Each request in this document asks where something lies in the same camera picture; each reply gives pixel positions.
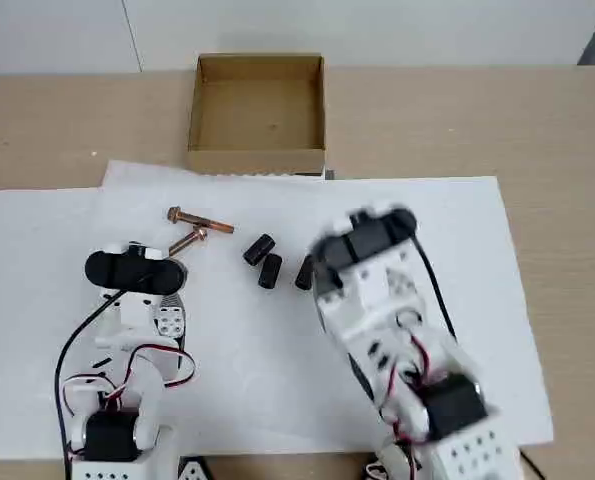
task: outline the open cardboard box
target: open cardboard box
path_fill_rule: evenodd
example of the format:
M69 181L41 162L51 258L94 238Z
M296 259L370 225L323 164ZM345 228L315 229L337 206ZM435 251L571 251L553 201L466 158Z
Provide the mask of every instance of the open cardboard box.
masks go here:
M188 164L208 174L320 175L325 164L321 55L200 55Z

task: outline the screw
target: screw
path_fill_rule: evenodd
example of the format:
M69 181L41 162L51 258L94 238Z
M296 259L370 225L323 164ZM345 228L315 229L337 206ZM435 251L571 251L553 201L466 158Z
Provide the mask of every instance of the screw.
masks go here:
M203 241L207 235L208 232L206 232L204 228L195 228L190 234L173 243L168 249L168 255L174 257L191 243L196 242L197 240Z
M180 207L170 207L168 209L168 220L173 223L178 221L192 223L200 227L212 228L213 230L219 230L224 233L233 233L235 227L226 223L216 222L210 218L198 217L197 215L191 215L190 213L182 212Z

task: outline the wooden table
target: wooden table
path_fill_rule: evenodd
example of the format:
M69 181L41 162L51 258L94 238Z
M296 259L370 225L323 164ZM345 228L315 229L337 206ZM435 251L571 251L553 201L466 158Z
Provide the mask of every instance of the wooden table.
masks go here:
M0 189L99 185L108 158L182 165L193 74L0 77ZM530 453L595 479L595 67L329 69L339 177L497 175L555 420ZM221 457L217 479L352 479L363 455ZM58 479L0 462L0 480Z

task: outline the black cylinder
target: black cylinder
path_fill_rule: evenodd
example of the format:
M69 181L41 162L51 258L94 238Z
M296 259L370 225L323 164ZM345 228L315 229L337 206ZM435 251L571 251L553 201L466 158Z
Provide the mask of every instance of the black cylinder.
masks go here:
M313 286L313 257L306 255L297 278L295 279L295 286L301 290L310 290Z
M244 252L244 260L253 267L257 265L275 246L275 241L268 234L263 234Z
M279 269L281 268L281 257L274 253L269 253L264 260L264 265L261 267L259 274L259 284L262 288L273 289L279 276Z

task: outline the robotic arm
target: robotic arm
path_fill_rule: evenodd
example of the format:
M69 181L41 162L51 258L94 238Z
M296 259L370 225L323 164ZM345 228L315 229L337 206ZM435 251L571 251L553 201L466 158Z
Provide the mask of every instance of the robotic arm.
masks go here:
M99 361L63 383L72 478L176 478L179 455L160 408L165 389L187 382L195 369L183 350L186 318L177 293L186 270L159 250L130 243L92 254L86 276L105 299L128 292L102 314L94 339Z
M391 480L516 480L519 452L486 405L475 369L447 333L425 323L410 274L416 219L406 209L363 210L337 222L313 250L322 326L392 441L377 452Z

